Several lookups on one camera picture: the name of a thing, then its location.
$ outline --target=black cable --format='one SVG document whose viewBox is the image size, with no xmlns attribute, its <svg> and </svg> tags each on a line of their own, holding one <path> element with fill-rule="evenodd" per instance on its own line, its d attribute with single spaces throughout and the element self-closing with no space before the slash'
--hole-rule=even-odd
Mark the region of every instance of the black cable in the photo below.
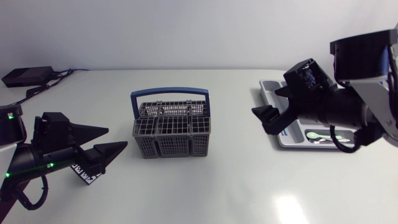
<svg viewBox="0 0 398 224">
<path fill-rule="evenodd" d="M 394 54 L 392 53 L 391 46 L 388 48 L 389 53 L 389 64 L 391 73 L 388 73 L 387 83 L 389 87 L 389 104 L 390 111 L 394 119 L 398 119 L 398 68 L 394 60 Z"/>
<path fill-rule="evenodd" d="M 28 210 L 36 210 L 40 208 L 44 202 L 45 199 L 47 199 L 47 194 L 49 192 L 49 183 L 47 182 L 47 178 L 45 176 L 42 176 L 42 181 L 43 181 L 43 194 L 40 197 L 39 201 L 37 203 L 32 204 L 29 199 L 26 197 L 25 193 L 18 187 L 13 187 L 12 188 L 12 194 L 15 195 L 15 197 L 18 199 L 18 201 Z"/>
<path fill-rule="evenodd" d="M 330 137 L 331 137 L 331 140 L 333 141 L 333 143 L 335 143 L 336 147 L 340 151 L 345 152 L 345 153 L 353 153 L 361 147 L 361 145 L 358 145 L 356 143 L 354 143 L 354 147 L 352 147 L 352 148 L 342 145 L 342 143 L 340 143 L 336 138 L 335 128 L 336 127 L 333 125 L 330 126 Z"/>
<path fill-rule="evenodd" d="M 51 76 L 53 76 L 53 79 L 58 79 L 55 83 L 53 83 L 51 85 L 45 85 L 45 86 L 36 87 L 36 88 L 39 89 L 39 91 L 29 91 L 29 90 L 27 90 L 26 91 L 27 94 L 26 94 L 26 97 L 24 99 L 19 100 L 19 101 L 15 102 L 15 103 L 11 103 L 10 105 L 19 105 L 19 104 L 31 99 L 32 97 L 44 92 L 45 90 L 48 90 L 49 88 L 57 85 L 63 79 L 65 79 L 66 77 L 70 76 L 71 74 L 73 74 L 75 71 L 78 71 L 78 70 L 89 71 L 87 69 L 69 68 L 68 70 L 64 70 L 64 71 L 61 71 L 61 72 L 53 72 L 53 74 L 51 74 Z"/>
</svg>

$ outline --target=white wall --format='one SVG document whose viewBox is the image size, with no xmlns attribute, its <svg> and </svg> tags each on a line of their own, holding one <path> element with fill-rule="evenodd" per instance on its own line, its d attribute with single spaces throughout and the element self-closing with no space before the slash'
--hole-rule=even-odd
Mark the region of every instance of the white wall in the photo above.
<svg viewBox="0 0 398 224">
<path fill-rule="evenodd" d="M 391 29 L 397 0 L 2 0 L 0 76 L 51 65 L 289 69 L 329 42 Z"/>
</svg>

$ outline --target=basket handle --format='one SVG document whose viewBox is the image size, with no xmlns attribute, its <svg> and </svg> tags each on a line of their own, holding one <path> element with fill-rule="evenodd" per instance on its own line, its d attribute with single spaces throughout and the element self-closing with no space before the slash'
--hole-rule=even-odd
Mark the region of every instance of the basket handle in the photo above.
<svg viewBox="0 0 398 224">
<path fill-rule="evenodd" d="M 209 99 L 208 90 L 201 88 L 190 88 L 190 87 L 165 87 L 165 88 L 151 88 L 146 90 L 139 90 L 131 93 L 132 110 L 134 112 L 135 119 L 139 118 L 137 97 L 153 95 L 153 94 L 161 94 L 161 93 L 190 93 L 190 94 L 204 95 L 206 100 L 207 117 L 210 117 L 210 99 Z"/>
</svg>

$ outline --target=spoon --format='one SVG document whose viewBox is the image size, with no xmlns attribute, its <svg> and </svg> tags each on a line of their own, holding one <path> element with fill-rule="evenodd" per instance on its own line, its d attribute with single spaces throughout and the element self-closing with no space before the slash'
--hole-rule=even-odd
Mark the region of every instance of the spoon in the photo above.
<svg viewBox="0 0 398 224">
<path fill-rule="evenodd" d="M 331 140 L 331 139 L 325 139 L 325 138 L 317 138 L 317 139 L 309 139 L 308 140 L 310 143 L 315 143 L 315 144 L 319 144 L 319 143 L 329 143 L 329 144 L 332 144 L 333 143 L 333 141 Z M 339 142 L 345 142 L 345 143 L 347 143 L 347 142 L 350 142 L 351 140 L 349 140 L 349 139 L 339 139 L 338 140 Z"/>
<path fill-rule="evenodd" d="M 306 134 L 306 136 L 308 138 L 310 138 L 310 139 L 317 139 L 317 138 L 331 139 L 330 136 L 324 136 L 324 135 L 317 134 L 317 133 L 314 133 L 314 132 L 309 132 L 309 133 Z M 336 136 L 336 139 L 342 139 L 342 138 L 343 137 L 341 137 L 341 136 Z"/>
</svg>

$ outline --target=power adapter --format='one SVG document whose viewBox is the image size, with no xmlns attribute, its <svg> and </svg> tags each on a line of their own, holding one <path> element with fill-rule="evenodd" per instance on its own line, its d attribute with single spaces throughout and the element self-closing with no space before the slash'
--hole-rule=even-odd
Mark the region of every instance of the power adapter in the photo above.
<svg viewBox="0 0 398 224">
<path fill-rule="evenodd" d="M 16 68 L 8 73 L 1 80 L 8 88 L 19 86 L 46 85 L 50 80 L 50 75 L 54 72 L 51 66 Z"/>
</svg>

